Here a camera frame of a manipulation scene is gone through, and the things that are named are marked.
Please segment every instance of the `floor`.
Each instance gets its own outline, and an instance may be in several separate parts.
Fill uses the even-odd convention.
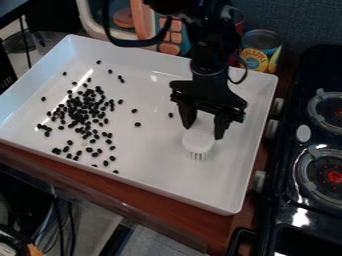
[[[0,30],[0,38],[5,39],[20,30],[19,22],[13,22],[4,29]],[[30,52],[32,64],[39,61],[44,54],[44,50],[38,49]],[[14,70],[20,78],[27,70],[27,60],[25,53],[9,54],[9,58]],[[0,202],[0,222],[6,218],[4,208]],[[75,218],[77,219],[77,243],[75,256],[98,256],[107,243],[119,223],[123,218],[101,207],[89,202],[78,204]],[[67,227],[70,226],[69,220],[66,221]],[[40,247],[47,246],[49,236],[41,242]],[[58,243],[47,253],[48,256],[57,256],[59,254]],[[125,246],[119,254],[121,256],[200,256],[199,253],[181,243],[178,243],[168,237],[158,234],[146,227],[134,225],[132,233]]]

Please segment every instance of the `wooden surface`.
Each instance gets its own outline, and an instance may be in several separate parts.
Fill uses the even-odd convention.
[[[292,71],[280,72],[277,95],[285,96]],[[261,144],[254,166],[263,170],[269,149]],[[0,163],[54,184],[109,210],[166,234],[210,255],[224,255],[237,226],[254,227],[255,202],[248,193],[242,211],[223,217],[166,197],[0,144]]]

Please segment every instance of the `white plastic tray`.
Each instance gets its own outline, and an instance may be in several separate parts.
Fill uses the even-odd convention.
[[[242,74],[243,70],[231,68],[233,79]],[[121,84],[117,75],[126,83]],[[96,159],[84,152],[75,162],[51,150],[72,139],[74,153],[87,147],[85,141],[71,129],[59,131],[46,112],[65,100],[68,89],[75,89],[72,81],[82,84],[88,77],[92,87],[101,86],[107,97],[123,99],[124,104],[117,104],[115,112],[108,114],[110,124],[103,129],[114,134],[115,151]],[[249,72],[243,84],[231,86],[248,101],[246,120],[233,123],[209,159],[200,162],[186,156],[181,143],[184,128],[177,106],[169,100],[169,82],[190,78],[189,59],[68,36],[0,97],[0,141],[208,211],[235,214],[243,204],[278,79]],[[139,112],[132,114],[133,108]],[[169,112],[175,117],[169,118]],[[198,118],[212,124],[209,114],[201,112]],[[135,122],[142,127],[136,128]],[[54,128],[49,138],[36,129],[38,123]],[[104,140],[96,147],[108,148]],[[102,161],[110,155],[117,160],[104,167]]]

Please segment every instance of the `stove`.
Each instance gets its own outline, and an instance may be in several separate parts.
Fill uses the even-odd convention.
[[[342,47],[300,58],[267,170],[257,255],[342,255]]]

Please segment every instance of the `wall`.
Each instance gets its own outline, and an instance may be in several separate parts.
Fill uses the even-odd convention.
[[[246,16],[246,31],[277,32],[286,51],[342,44],[342,0],[233,0]]]

